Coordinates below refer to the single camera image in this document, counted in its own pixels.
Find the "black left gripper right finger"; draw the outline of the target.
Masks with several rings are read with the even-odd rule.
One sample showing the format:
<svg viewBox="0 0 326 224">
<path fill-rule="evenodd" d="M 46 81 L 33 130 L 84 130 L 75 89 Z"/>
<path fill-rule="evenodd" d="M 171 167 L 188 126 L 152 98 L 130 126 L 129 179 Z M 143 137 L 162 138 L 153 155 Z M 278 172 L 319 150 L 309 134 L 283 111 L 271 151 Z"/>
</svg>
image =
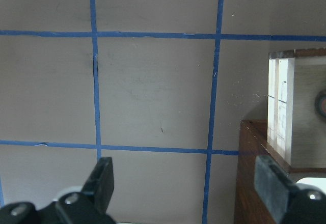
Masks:
<svg viewBox="0 0 326 224">
<path fill-rule="evenodd" d="M 283 221 L 292 200 L 300 190 L 268 155 L 259 155 L 255 159 L 254 187 L 276 223 Z"/>
</svg>

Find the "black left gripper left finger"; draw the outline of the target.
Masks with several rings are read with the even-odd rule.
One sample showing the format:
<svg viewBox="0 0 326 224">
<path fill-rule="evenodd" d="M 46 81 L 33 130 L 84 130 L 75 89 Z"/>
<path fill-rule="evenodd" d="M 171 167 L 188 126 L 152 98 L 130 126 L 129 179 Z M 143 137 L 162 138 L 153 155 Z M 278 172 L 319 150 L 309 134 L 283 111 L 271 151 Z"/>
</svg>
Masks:
<svg viewBox="0 0 326 224">
<path fill-rule="evenodd" d="M 114 192 L 113 159 L 102 157 L 84 183 L 81 193 L 94 204 L 100 214 L 106 214 Z"/>
</svg>

